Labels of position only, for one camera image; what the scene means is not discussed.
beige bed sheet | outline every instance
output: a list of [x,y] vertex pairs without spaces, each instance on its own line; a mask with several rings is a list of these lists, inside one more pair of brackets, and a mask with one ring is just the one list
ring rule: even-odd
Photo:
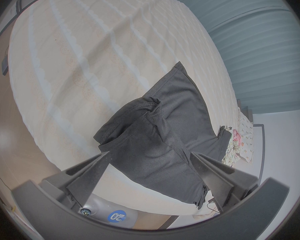
[[[236,97],[222,58],[176,0],[39,0],[16,20],[8,51],[23,121],[60,170],[98,154],[97,130],[178,61],[198,86],[215,133],[223,125],[237,128]],[[109,166],[94,193],[150,213],[198,212],[142,188]]]

wooden floor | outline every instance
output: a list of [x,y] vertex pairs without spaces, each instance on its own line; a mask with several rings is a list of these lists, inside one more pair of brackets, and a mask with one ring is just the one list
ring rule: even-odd
[[[0,36],[0,198],[11,209],[16,207],[14,212],[24,219],[10,190],[27,180],[39,183],[60,170],[48,161],[34,142],[14,101],[9,73],[2,75],[1,62],[8,52],[13,24]],[[158,229],[169,217],[139,212],[134,229]]]

blue label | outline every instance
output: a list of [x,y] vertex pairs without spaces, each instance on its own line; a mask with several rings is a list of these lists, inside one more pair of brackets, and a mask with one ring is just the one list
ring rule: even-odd
[[118,223],[118,222],[124,221],[126,219],[126,217],[127,217],[127,214],[124,210],[115,210],[109,214],[108,221]]

pillow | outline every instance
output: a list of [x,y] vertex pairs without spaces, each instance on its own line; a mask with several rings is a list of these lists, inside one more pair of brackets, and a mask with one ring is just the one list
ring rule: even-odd
[[253,155],[253,123],[239,109],[239,129],[238,133],[241,135],[241,151],[240,156],[248,163]]
[[228,148],[225,152],[225,156],[222,159],[222,163],[227,166],[233,166],[236,161],[240,159],[239,153],[241,146],[238,145],[238,141],[233,141],[233,130],[231,127],[226,128],[231,133],[231,138],[228,144]]

pink fabric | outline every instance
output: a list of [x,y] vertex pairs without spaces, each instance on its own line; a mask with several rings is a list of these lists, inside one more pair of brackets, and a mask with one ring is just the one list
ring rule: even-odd
[[238,145],[240,146],[241,145],[241,135],[237,132],[236,129],[233,129],[232,135],[233,135],[233,141],[239,142]]

